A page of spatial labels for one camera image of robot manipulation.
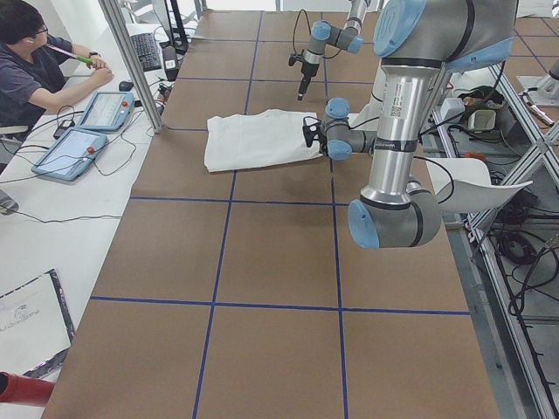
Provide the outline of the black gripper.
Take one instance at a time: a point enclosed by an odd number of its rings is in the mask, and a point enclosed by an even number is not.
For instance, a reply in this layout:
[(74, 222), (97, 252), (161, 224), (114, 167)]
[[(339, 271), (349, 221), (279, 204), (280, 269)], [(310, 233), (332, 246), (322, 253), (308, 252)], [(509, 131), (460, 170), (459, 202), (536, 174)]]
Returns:
[(319, 137), (319, 144), (320, 144), (320, 153), (321, 153), (323, 156), (329, 156), (327, 137), (324, 136), (324, 135), (320, 135), (320, 137)]
[(307, 61), (303, 61), (301, 65), (301, 73), (303, 75), (302, 80), (300, 82), (300, 86), (297, 92), (297, 100), (303, 101), (308, 86), (310, 84), (310, 80), (317, 75), (319, 70), (318, 64), (308, 63)]

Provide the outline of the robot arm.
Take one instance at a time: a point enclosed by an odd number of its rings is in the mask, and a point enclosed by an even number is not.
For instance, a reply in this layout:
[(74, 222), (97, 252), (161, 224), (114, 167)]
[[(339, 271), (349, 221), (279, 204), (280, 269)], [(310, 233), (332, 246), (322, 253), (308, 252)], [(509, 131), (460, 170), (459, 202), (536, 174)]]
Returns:
[(376, 131), (351, 129), (342, 98), (327, 103), (322, 121), (331, 159), (372, 155), (369, 182), (348, 209), (359, 246), (415, 247), (437, 235), (437, 199), (411, 176), (429, 83), (440, 70), (464, 72), (505, 61), (517, 10), (515, 1), (390, 1), (383, 8), (374, 34), (385, 76)]
[(297, 92), (297, 100), (302, 101), (312, 79), (317, 75), (320, 64), (328, 59), (326, 48), (332, 46), (338, 51), (358, 53), (363, 39), (361, 36), (363, 19), (370, 6), (370, 1), (351, 1), (351, 8), (342, 28), (333, 26), (325, 20), (314, 22), (309, 28), (307, 46), (298, 52), (293, 45), (293, 53), (288, 60), (289, 66), (301, 64), (301, 82)]

